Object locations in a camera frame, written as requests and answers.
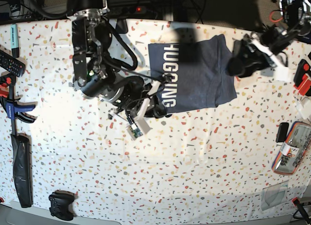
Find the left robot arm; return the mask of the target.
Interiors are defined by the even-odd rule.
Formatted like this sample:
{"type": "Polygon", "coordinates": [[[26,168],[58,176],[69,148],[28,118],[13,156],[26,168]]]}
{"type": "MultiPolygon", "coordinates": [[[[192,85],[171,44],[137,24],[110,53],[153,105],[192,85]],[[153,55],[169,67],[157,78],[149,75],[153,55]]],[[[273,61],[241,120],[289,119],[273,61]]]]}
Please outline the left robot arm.
{"type": "Polygon", "coordinates": [[[279,0],[278,11],[287,27],[274,24],[261,34],[251,32],[235,40],[233,56],[227,65],[228,75],[245,78],[256,71],[273,69],[276,80],[292,79],[288,62],[283,62],[279,54],[298,36],[310,33],[311,0],[279,0]]]}

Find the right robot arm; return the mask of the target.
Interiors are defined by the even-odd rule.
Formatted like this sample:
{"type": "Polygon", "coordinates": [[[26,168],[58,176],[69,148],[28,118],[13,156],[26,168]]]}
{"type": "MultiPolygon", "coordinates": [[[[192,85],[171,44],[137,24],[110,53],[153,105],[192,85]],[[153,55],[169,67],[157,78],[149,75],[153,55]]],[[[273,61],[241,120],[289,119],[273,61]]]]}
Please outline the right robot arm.
{"type": "Polygon", "coordinates": [[[137,73],[138,60],[109,23],[107,0],[68,0],[72,22],[73,87],[87,99],[95,97],[115,106],[108,117],[125,112],[131,139],[147,134],[146,118],[163,118],[166,108],[157,94],[172,76],[156,78],[137,73]]]}

